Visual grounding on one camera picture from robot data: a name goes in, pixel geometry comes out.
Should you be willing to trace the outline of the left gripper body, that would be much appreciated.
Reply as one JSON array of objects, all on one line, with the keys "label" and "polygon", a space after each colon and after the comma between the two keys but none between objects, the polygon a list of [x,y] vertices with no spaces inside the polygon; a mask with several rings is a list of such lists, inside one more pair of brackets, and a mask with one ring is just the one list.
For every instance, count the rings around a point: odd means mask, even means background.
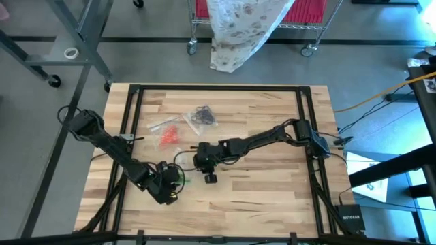
[{"label": "left gripper body", "polygon": [[147,191],[157,203],[165,204],[170,195],[177,194],[176,188],[180,179],[179,170],[174,165],[168,164],[166,171],[158,171],[157,164],[156,173],[147,184]]}]

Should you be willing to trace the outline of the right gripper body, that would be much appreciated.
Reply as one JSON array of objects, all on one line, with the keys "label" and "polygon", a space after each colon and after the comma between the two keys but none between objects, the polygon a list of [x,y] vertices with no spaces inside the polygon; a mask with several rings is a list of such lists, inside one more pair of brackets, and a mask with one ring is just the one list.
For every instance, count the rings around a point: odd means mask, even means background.
[{"label": "right gripper body", "polygon": [[210,146],[207,150],[197,150],[193,156],[194,167],[200,170],[202,173],[214,172],[214,167],[218,164],[226,164],[225,158],[226,149],[225,142],[218,141],[217,145]]}]

